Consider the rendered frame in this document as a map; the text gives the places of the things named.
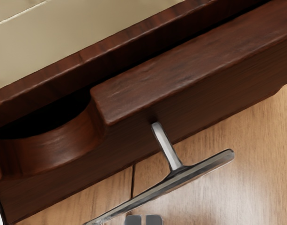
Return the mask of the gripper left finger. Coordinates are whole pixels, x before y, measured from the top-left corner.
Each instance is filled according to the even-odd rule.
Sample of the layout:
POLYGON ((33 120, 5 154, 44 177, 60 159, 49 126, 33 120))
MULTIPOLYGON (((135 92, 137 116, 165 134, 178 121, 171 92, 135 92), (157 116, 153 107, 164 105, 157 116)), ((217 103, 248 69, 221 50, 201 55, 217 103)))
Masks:
POLYGON ((126 216, 125 225, 142 225, 142 216, 141 215, 126 216))

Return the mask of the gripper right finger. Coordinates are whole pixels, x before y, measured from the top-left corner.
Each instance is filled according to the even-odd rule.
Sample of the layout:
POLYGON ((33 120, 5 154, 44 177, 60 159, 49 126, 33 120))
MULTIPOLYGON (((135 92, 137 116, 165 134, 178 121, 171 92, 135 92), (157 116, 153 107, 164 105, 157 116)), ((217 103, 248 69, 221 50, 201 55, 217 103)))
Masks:
POLYGON ((146 225, 163 225, 160 215, 146 215, 146 225))

